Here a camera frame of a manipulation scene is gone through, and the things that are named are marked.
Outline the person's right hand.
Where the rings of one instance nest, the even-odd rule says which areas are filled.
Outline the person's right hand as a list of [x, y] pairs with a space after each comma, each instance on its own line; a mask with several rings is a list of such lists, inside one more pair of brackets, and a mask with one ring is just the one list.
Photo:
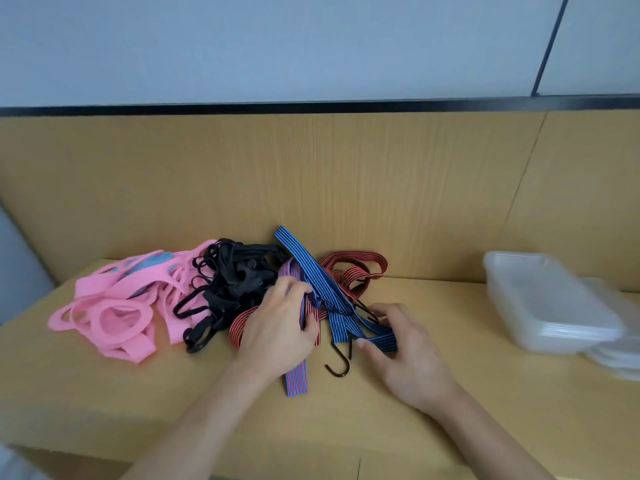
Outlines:
[[375, 316], [382, 317], [396, 338], [397, 352], [392, 358], [396, 362], [395, 368], [373, 368], [393, 396], [423, 412], [421, 404], [429, 397], [460, 386], [427, 329], [407, 306], [374, 303], [369, 309]]

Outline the person's left hand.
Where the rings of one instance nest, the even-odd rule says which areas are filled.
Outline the person's left hand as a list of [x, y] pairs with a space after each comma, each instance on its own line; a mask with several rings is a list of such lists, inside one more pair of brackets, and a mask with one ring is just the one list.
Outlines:
[[305, 326], [301, 324], [303, 300], [312, 290], [307, 282], [281, 276], [247, 318], [238, 361], [261, 385], [270, 384], [294, 369], [313, 352], [314, 348], [300, 346]]

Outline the person's right forearm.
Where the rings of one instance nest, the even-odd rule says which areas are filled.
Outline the person's right forearm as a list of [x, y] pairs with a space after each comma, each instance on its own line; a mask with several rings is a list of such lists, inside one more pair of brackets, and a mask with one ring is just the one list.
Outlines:
[[477, 480], [556, 480], [459, 385], [421, 404], [452, 439]]

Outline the person's left forearm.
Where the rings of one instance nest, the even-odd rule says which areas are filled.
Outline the person's left forearm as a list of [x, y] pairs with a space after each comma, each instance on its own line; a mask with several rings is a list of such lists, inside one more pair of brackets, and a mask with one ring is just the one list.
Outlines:
[[289, 368], [266, 360], [234, 360], [120, 480], [208, 480], [247, 411]]

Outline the black metal hook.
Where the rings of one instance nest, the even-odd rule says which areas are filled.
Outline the black metal hook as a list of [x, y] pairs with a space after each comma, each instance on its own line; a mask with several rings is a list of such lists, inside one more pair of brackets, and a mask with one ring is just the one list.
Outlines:
[[331, 366], [329, 366], [329, 364], [325, 363], [324, 364], [324, 368], [327, 372], [329, 372], [333, 377], [335, 378], [343, 378], [345, 377], [349, 371], [350, 371], [350, 366], [351, 366], [351, 360], [353, 358], [353, 337], [349, 337], [348, 338], [348, 350], [347, 350], [347, 354], [345, 355], [341, 349], [339, 348], [338, 344], [335, 341], [331, 342], [331, 348], [332, 350], [340, 357], [344, 367], [343, 370], [341, 371], [336, 371], [333, 368], [331, 368]]

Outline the wooden desk back panel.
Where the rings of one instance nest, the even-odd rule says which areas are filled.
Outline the wooden desk back panel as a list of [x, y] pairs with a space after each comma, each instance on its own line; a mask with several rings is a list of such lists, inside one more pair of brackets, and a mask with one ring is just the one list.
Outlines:
[[391, 277], [537, 251], [638, 291], [640, 110], [0, 118], [0, 203], [59, 281], [284, 225]]

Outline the stack of clear plastic containers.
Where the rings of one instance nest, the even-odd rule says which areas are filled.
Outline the stack of clear plastic containers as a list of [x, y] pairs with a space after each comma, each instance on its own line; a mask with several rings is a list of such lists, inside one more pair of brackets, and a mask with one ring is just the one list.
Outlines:
[[617, 313], [555, 258], [489, 251], [483, 265], [488, 297], [524, 350], [575, 355], [626, 332]]

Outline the black trim strip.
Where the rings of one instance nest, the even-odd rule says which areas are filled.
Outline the black trim strip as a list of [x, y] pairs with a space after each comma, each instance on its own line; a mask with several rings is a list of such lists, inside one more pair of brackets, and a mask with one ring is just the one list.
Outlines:
[[535, 95], [492, 98], [443, 98], [425, 100], [368, 100], [340, 102], [0, 107], [0, 118], [620, 110], [640, 110], [640, 94], [577, 96]]

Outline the stack of clear plastic lids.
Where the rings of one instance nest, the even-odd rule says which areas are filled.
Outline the stack of clear plastic lids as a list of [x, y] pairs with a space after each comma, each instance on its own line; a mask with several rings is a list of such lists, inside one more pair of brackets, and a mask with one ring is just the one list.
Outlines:
[[640, 298], [626, 297], [598, 278], [587, 277], [582, 281], [626, 327], [619, 340], [594, 346], [585, 350], [583, 355], [617, 378], [640, 382]]

